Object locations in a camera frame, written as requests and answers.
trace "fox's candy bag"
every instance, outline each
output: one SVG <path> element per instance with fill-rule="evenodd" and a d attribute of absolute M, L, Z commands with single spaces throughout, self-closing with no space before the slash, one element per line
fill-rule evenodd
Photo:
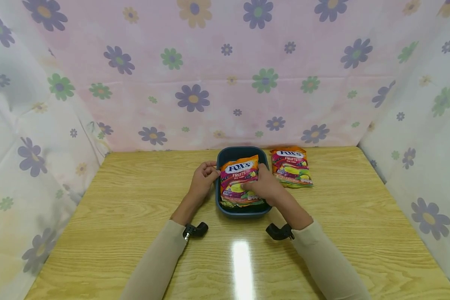
<path fill-rule="evenodd" d="M 220 173 L 221 204 L 229 208 L 263 204 L 263 200 L 254 192 L 241 188 L 242 183 L 257 180 L 258 155 L 224 164 Z"/>
<path fill-rule="evenodd" d="M 307 152 L 297 146 L 273 149 L 272 171 L 285 187 L 313 186 L 308 170 Z"/>

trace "green flower print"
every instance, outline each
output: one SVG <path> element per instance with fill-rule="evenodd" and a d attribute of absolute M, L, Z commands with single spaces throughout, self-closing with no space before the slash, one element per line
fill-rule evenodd
<path fill-rule="evenodd" d="M 61 199 L 63 197 L 63 190 L 57 190 L 57 192 L 55 193 L 55 199 Z"/>
<path fill-rule="evenodd" d="M 100 99 L 110 99 L 110 95 L 113 94 L 110 90 L 110 88 L 106 85 L 102 85 L 101 83 L 92 83 L 92 87 L 88 89 L 90 92 L 93 93 L 94 97 L 99 97 Z"/>
<path fill-rule="evenodd" d="M 67 97 L 74 95 L 72 91 L 75 90 L 75 87 L 70 84 L 67 77 L 60 77 L 55 73 L 52 77 L 48 77 L 48 83 L 50 83 L 50 92 L 55 94 L 57 100 L 65 101 Z"/>
<path fill-rule="evenodd" d="M 182 55 L 177 53 L 175 48 L 171 48 L 170 50 L 166 48 L 164 53 L 160 54 L 160 57 L 163 59 L 162 63 L 171 70 L 180 70 L 180 66 L 183 65 L 183 61 L 181 60 Z"/>
<path fill-rule="evenodd" d="M 302 81 L 302 87 L 304 93 L 313 93 L 316 89 L 318 89 L 318 85 L 320 84 L 320 80 L 318 80 L 317 76 L 311 77 L 309 76 L 307 80 Z"/>
<path fill-rule="evenodd" d="M 393 152 L 392 152 L 392 158 L 393 158 L 394 160 L 399 159 L 399 158 L 400 158 L 400 153 L 399 153 L 398 151 L 393 151 Z"/>
<path fill-rule="evenodd" d="M 450 108 L 450 87 L 444 87 L 442 93 L 435 97 L 435 105 L 432 108 L 433 117 L 442 116 L 447 108 Z"/>
<path fill-rule="evenodd" d="M 7 197 L 3 198 L 2 202 L 0 202 L 0 210 L 6 211 L 7 209 L 11 209 L 13 205 L 13 198 Z"/>
<path fill-rule="evenodd" d="M 348 99 L 353 99 L 353 98 L 355 98 L 356 96 L 357 96 L 357 91 L 355 91 L 355 90 L 350 91 L 350 92 L 348 92 L 348 94 L 346 94 L 346 97 L 347 97 Z"/>
<path fill-rule="evenodd" d="M 263 91 L 268 94 L 270 89 L 277 86 L 275 80 L 278 79 L 278 74 L 273 69 L 261 69 L 258 75 L 254 75 L 252 79 L 255 81 L 252 83 L 252 87 L 256 88 L 259 94 Z"/>
<path fill-rule="evenodd" d="M 398 63 L 405 63 L 410 58 L 410 56 L 412 56 L 412 53 L 417 47 L 417 45 L 418 41 L 412 42 L 410 46 L 403 48 L 402 53 L 397 57 L 399 59 Z"/>

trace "black wrist clamp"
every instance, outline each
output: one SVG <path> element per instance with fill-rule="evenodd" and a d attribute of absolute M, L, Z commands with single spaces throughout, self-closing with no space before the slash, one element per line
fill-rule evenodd
<path fill-rule="evenodd" d="M 283 225 L 282 228 L 278 228 L 275 224 L 270 224 L 265 230 L 268 235 L 274 240 L 285 240 L 286 238 L 290 238 L 293 240 L 295 237 L 292 234 L 292 228 L 287 223 Z"/>
<path fill-rule="evenodd" d="M 183 237 L 188 240 L 189 237 L 203 237 L 208 231 L 208 225 L 204 222 L 198 224 L 195 227 L 192 224 L 185 225 L 185 230 L 183 231 Z"/>

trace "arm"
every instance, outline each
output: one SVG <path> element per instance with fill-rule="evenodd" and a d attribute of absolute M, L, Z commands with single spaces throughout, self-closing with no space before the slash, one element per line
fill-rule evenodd
<path fill-rule="evenodd" d="M 292 227 L 295 237 L 292 243 L 326 299 L 370 299 L 367 288 L 350 262 L 264 164 L 259 165 L 258 181 L 244 183 L 242 187 L 265 198 Z"/>
<path fill-rule="evenodd" d="M 193 174 L 190 190 L 167 221 L 165 227 L 147 249 L 128 279 L 121 300 L 160 300 L 172 278 L 178 258 L 187 241 L 183 237 L 185 225 L 190 223 L 197 209 L 219 176 L 216 162 L 201 164 Z"/>

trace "dark blue bin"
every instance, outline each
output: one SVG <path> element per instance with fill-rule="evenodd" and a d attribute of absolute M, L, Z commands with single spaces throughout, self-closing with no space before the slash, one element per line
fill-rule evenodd
<path fill-rule="evenodd" d="M 222 165 L 228 163 L 229 161 L 235 161 L 239 158 L 249 158 L 253 155 L 258 155 L 259 163 L 263 163 L 268 167 L 267 156 L 262 149 L 257 147 L 228 147 L 220 151 L 217 157 L 217 170 L 220 170 Z M 220 177 L 215 182 L 215 202 L 218 209 L 223 212 L 227 217 L 230 218 L 257 218 L 265 215 L 272 209 L 270 205 L 266 202 L 261 205 L 251 205 L 247 207 L 230 208 L 223 207 L 220 205 Z"/>

